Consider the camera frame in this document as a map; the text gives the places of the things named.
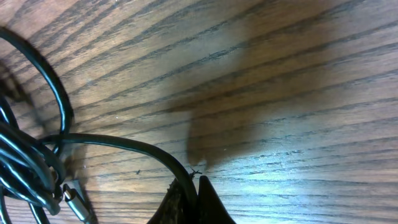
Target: coiled cable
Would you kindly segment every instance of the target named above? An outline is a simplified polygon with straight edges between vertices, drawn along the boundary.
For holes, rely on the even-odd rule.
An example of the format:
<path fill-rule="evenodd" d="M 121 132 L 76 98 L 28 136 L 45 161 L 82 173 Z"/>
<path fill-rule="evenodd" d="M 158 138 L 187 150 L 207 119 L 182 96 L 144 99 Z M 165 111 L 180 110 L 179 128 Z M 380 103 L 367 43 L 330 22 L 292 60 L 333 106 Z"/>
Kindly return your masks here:
<path fill-rule="evenodd" d="M 130 139 L 97 134 L 69 134 L 73 120 L 73 110 L 68 95 L 46 59 L 33 46 L 15 33 L 0 27 L 0 38 L 8 41 L 34 65 L 43 75 L 58 103 L 61 124 L 57 135 L 41 140 L 21 131 L 11 107 L 0 95 L 0 216 L 3 223 L 11 223 L 6 210 L 4 196 L 25 200 L 37 223 L 49 223 L 43 210 L 51 215 L 60 211 L 62 200 L 61 185 L 65 180 L 65 166 L 59 159 L 64 144 L 85 143 L 140 152 L 163 163 L 172 171 L 182 186 L 189 205 L 194 208 L 197 193 L 192 178 L 173 156 L 150 144 Z M 51 151 L 47 144 L 54 144 Z"/>

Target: wooden surface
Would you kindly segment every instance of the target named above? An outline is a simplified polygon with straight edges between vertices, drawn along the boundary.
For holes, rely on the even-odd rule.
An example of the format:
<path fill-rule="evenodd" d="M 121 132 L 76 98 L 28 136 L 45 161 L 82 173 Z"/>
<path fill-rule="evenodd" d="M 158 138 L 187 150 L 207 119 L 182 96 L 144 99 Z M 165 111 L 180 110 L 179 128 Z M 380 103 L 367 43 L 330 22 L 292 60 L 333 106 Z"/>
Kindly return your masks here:
<path fill-rule="evenodd" d="M 54 67 L 75 131 L 161 147 L 208 175 L 237 223 L 397 223 L 397 11 L 396 0 L 2 0 L 0 25 Z M 56 131 L 44 79 L 0 48 L 2 82 L 34 105 L 13 101 L 20 126 Z M 145 223 L 173 180 L 132 152 L 79 146 L 72 158 L 101 223 Z M 7 207 L 34 222 L 25 202 Z M 64 203 L 50 221 L 79 223 Z"/>

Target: wood grain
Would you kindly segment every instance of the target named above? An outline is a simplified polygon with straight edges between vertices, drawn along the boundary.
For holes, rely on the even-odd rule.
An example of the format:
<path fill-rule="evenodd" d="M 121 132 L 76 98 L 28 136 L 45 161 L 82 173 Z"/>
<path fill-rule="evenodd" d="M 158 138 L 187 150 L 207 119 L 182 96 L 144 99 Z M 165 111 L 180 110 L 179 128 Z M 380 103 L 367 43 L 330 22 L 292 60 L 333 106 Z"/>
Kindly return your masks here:
<path fill-rule="evenodd" d="M 397 223 L 397 11 L 396 0 L 3 0 L 0 25 L 54 67 L 75 131 L 161 147 L 208 175 L 237 223 Z M 20 126 L 57 131 L 45 80 L 0 46 L 2 82 L 33 104 L 12 102 Z M 140 154 L 71 154 L 101 223 L 145 223 L 173 180 Z M 79 223 L 61 205 L 50 221 Z M 7 207 L 34 222 L 25 202 Z"/>

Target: cable plug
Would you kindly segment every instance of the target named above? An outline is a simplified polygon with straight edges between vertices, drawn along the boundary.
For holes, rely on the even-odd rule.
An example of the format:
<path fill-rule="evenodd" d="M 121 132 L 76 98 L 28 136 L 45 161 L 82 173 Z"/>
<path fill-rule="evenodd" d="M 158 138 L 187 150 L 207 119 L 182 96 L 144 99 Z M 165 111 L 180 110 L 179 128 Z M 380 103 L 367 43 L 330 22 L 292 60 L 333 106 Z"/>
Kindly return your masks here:
<path fill-rule="evenodd" d="M 65 201 L 76 214 L 76 216 L 85 224 L 95 224 L 97 223 L 93 211 L 88 208 L 85 201 L 78 194 L 76 189 L 71 189 L 68 184 L 63 185 L 63 194 L 65 196 Z"/>

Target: black cable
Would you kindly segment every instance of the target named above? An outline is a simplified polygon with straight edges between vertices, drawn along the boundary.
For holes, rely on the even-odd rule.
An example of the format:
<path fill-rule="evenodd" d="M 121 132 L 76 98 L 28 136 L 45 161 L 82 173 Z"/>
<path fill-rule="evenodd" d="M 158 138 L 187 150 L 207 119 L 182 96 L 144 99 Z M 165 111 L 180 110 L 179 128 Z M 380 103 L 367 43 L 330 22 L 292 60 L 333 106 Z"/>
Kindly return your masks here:
<path fill-rule="evenodd" d="M 163 163 L 176 176 L 192 208 L 197 204 L 197 193 L 192 178 L 184 167 L 167 152 L 139 141 L 96 134 L 69 134 L 73 110 L 68 95 L 49 63 L 28 42 L 15 33 L 0 27 L 0 38 L 18 49 L 36 67 L 50 85 L 58 103 L 60 134 L 36 140 L 21 131 L 4 96 L 0 95 L 0 216 L 3 223 L 11 223 L 4 196 L 25 200 L 37 223 L 49 223 L 43 208 L 51 215 L 60 211 L 61 184 L 65 167 L 59 157 L 64 144 L 85 143 L 117 147 L 151 156 Z M 55 144 L 51 151 L 46 144 Z"/>

